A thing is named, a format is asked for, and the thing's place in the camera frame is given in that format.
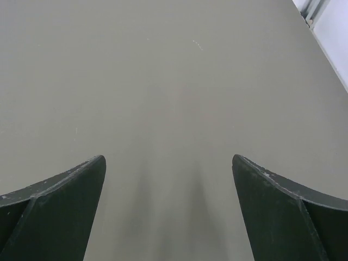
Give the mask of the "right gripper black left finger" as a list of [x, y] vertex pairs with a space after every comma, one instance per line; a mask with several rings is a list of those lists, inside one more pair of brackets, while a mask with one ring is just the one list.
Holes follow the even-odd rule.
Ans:
[[105, 174], [98, 155], [1, 195], [1, 260], [83, 260]]

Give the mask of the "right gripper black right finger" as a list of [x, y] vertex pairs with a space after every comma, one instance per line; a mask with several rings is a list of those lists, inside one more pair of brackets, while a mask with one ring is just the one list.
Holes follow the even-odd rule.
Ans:
[[347, 260], [347, 200], [238, 154], [232, 172], [255, 260]]

